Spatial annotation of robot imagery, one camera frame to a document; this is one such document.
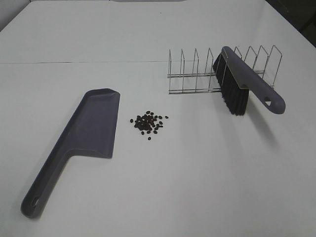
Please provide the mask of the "pile of coffee beans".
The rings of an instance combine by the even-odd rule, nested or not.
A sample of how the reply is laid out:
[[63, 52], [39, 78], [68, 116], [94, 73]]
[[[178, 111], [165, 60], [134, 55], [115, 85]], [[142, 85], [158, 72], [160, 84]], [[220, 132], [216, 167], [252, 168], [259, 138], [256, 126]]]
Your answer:
[[164, 128], [164, 121], [169, 119], [168, 115], [157, 115], [153, 111], [145, 111], [143, 115], [137, 115], [130, 118], [129, 122], [139, 131], [141, 136], [146, 136], [151, 141], [154, 135], [157, 135]]

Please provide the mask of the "grey plastic dustpan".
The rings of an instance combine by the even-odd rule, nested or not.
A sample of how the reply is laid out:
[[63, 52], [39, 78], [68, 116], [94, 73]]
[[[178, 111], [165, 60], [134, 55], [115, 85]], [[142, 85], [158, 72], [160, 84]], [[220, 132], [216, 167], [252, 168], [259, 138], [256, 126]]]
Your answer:
[[38, 218], [68, 160], [74, 156], [113, 157], [120, 93], [86, 92], [21, 203], [27, 218]]

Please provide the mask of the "grey brush black bristles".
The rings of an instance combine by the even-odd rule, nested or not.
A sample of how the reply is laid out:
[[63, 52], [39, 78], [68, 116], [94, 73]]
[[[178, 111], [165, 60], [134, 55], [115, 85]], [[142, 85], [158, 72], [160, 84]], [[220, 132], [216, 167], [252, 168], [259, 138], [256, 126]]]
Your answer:
[[230, 47], [224, 46], [213, 64], [220, 91], [231, 114], [243, 116], [249, 92], [272, 113], [285, 112], [284, 99], [255, 73]]

